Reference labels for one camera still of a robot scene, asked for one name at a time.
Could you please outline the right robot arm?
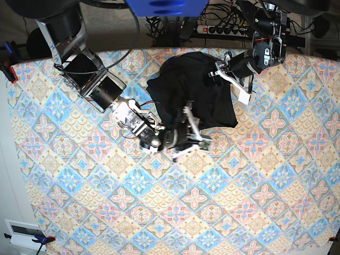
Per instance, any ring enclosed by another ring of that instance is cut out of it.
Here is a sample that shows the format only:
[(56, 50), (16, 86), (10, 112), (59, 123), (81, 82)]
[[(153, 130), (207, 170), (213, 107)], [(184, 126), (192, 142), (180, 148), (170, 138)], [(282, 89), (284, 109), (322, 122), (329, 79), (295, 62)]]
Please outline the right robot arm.
[(86, 45), (79, 1), (8, 1), (8, 5), (16, 14), (37, 22), (54, 67), (101, 112), (111, 109), (118, 124), (138, 138), (145, 153), (172, 148), (172, 157), (177, 158), (193, 150), (208, 150), (211, 138), (200, 133), (191, 103), (183, 107), (179, 124), (167, 127), (134, 99), (122, 97), (125, 83)]

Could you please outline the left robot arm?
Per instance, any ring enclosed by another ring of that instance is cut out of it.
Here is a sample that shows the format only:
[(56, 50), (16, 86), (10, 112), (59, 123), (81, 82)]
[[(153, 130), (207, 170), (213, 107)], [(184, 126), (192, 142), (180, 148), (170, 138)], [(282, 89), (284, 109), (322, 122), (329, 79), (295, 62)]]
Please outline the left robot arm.
[(221, 77), (239, 91), (238, 101), (248, 105), (253, 94), (253, 78), (263, 70), (280, 65), (286, 55), (287, 13), (276, 5), (260, 2), (256, 7), (249, 1), (237, 1), (248, 26), (254, 30), (252, 48), (234, 57), (228, 52), (215, 63), (212, 78)]

